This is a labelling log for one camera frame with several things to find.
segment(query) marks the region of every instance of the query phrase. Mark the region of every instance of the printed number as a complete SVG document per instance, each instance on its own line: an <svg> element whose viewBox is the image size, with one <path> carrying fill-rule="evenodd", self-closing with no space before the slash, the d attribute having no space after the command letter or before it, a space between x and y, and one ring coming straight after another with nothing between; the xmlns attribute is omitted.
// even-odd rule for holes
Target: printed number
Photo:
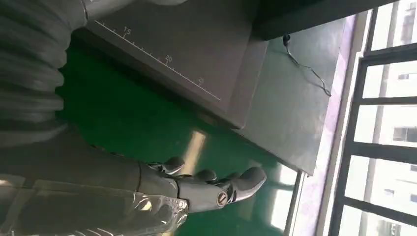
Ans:
<svg viewBox="0 0 417 236"><path fill-rule="evenodd" d="M132 33L132 30L125 26L124 27L124 33L127 34L127 35L130 35L130 33Z"/></svg>
<svg viewBox="0 0 417 236"><path fill-rule="evenodd" d="M167 55L167 56L165 57L165 60L167 60L167 63L168 63L168 62L172 62L172 56Z"/></svg>

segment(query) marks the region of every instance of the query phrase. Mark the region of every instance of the window frame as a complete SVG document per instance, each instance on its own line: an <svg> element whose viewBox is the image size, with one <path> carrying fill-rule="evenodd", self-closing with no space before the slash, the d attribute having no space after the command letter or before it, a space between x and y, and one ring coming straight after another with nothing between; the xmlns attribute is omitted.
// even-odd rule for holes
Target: window frame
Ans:
<svg viewBox="0 0 417 236"><path fill-rule="evenodd" d="M394 34L396 21L396 13L398 11L399 2L393 3L393 12L391 15L391 23L389 32ZM359 60L357 76L355 79L355 88L352 98L352 105L349 113L349 120L346 130L346 138L342 152L340 171L335 191L333 209L331 212L329 235L339 235L344 206L350 206L362 210L362 212L373 213L394 221L402 222L410 226L417 227L417 216L396 211L383 206L373 205L366 201L360 201L345 196L347 178L351 157L363 156L372 158L372 160L383 159L389 161L397 161L417 166L417 148L402 147L394 145L381 145L374 143L355 142L355 129L357 124L359 107L362 105L415 105L417 97L378 97L363 98L365 86L366 71L369 66L386 65L396 62L405 62L417 60L417 43L406 44L393 47L390 44L390 35L388 35L387 48L372 51L372 41L375 33L375 25L378 14L378 8L372 10L369 32L365 45L363 57Z"/></svg>

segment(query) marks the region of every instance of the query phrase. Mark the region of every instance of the robotic hand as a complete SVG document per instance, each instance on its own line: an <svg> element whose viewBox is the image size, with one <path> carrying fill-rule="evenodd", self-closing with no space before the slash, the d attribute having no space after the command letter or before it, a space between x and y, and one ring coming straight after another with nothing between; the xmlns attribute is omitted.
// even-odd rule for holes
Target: robotic hand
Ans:
<svg viewBox="0 0 417 236"><path fill-rule="evenodd" d="M132 1L0 0L1 236L155 235L188 213L249 198L265 182L260 168L220 180L209 170L176 176L178 158L123 158L87 145L55 118L72 31Z"/></svg>
<svg viewBox="0 0 417 236"><path fill-rule="evenodd" d="M0 235L141 236L171 232L189 213L251 197L258 167L217 180L175 175L184 162L145 164L87 145L75 129L0 150Z"/></svg>

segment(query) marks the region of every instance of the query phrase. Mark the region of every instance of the black cable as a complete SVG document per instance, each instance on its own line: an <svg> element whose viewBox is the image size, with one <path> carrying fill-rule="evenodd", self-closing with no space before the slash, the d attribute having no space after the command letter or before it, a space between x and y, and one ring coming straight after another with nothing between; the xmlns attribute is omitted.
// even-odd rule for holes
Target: black cable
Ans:
<svg viewBox="0 0 417 236"><path fill-rule="evenodd" d="M287 34L287 35L284 35L284 37L283 37L283 41L284 41L284 46L285 46L285 48L287 49L287 54L288 54L288 56L290 57L290 59L293 61L293 63L295 64L295 65L297 65L298 67L304 67L304 68L307 68L307 69L310 69L311 70L311 72L313 72L313 74L317 77L317 78L319 78L319 80L322 82L322 86L321 86L321 88L323 89L323 91L325 92L325 94L327 95L327 96L331 96L331 92L326 88L326 84L325 84L325 82L324 82L324 80L314 71L314 69L313 68L311 68L310 66L306 66L306 65L303 65L303 64L301 64L301 63L299 63L298 61L297 61L297 59L291 54L291 52L290 52L290 49L288 48L289 47L289 45L290 45L290 40L291 40L291 37Z"/></svg>

